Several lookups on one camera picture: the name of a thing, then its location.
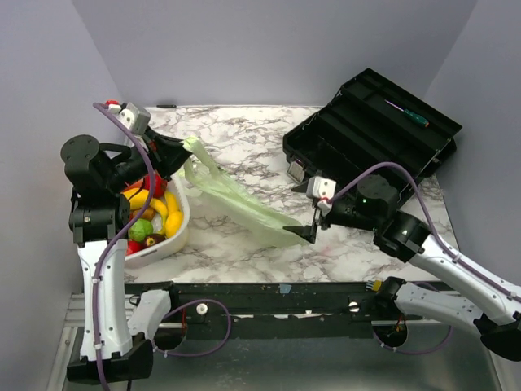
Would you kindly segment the green fake custard apple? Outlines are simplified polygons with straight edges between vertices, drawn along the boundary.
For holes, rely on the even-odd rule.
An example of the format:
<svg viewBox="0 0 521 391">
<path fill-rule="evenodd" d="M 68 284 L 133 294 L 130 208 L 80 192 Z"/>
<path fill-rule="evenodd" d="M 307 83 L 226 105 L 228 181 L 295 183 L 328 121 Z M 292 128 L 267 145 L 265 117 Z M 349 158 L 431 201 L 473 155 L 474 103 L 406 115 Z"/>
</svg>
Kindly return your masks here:
<svg viewBox="0 0 521 391">
<path fill-rule="evenodd" d="M 142 242 L 148 235 L 152 234 L 153 232 L 154 227 L 151 221 L 140 218 L 129 228 L 128 237 L 133 241 Z"/>
</svg>

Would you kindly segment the green plastic bag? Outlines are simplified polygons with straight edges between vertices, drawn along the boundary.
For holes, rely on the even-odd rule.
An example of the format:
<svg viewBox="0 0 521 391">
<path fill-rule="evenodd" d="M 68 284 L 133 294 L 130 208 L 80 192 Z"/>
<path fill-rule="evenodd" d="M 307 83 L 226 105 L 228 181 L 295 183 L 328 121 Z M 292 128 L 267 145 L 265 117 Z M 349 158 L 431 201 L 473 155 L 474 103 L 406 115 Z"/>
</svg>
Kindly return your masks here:
<svg viewBox="0 0 521 391">
<path fill-rule="evenodd" d="M 247 229 L 267 247 L 286 248 L 305 244 L 298 235 L 286 231 L 285 226 L 302 227 L 302 224 L 280 213 L 250 194 L 236 182 L 207 152 L 196 137 L 182 141 L 183 148 L 192 154 L 183 165 L 184 178 L 208 203 L 227 217 Z"/>
</svg>

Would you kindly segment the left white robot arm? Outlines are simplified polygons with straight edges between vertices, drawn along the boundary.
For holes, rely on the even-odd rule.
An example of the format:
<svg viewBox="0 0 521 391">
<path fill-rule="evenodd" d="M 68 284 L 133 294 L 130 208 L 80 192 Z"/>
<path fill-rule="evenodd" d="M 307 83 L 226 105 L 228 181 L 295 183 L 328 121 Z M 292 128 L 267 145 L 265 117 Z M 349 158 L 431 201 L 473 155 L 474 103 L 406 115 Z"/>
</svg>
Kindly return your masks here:
<svg viewBox="0 0 521 391">
<path fill-rule="evenodd" d="M 153 283 L 138 293 L 132 316 L 125 307 L 124 264 L 130 206 L 123 190 L 156 171 L 176 173 L 190 157 L 182 141 L 146 130 L 144 145 L 100 143 L 90 135 L 69 139 L 60 152 L 72 184 L 69 228 L 84 280 L 85 326 L 80 358 L 67 367 L 78 384 L 146 379 L 161 321 L 173 321 L 180 301 L 172 283 Z"/>
</svg>

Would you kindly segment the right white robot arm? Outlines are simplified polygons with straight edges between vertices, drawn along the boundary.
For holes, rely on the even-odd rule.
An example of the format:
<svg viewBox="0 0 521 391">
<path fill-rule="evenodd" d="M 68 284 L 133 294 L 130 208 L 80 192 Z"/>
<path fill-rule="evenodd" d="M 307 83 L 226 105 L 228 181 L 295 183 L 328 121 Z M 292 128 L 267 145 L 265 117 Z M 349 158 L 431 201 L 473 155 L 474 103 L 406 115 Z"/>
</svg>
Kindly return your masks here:
<svg viewBox="0 0 521 391">
<path fill-rule="evenodd" d="M 520 287 L 475 264 L 417 217 L 398 209 L 399 194 L 379 175 L 369 175 L 353 195 L 334 200 L 335 181 L 315 176 L 293 187 L 314 208 L 308 226 L 286 229 L 314 243 L 318 229 L 332 225 L 373 231 L 383 253 L 434 275 L 451 296 L 400 278 L 370 281 L 376 313 L 384 319 L 415 315 L 466 330 L 496 355 L 520 360 Z"/>
</svg>

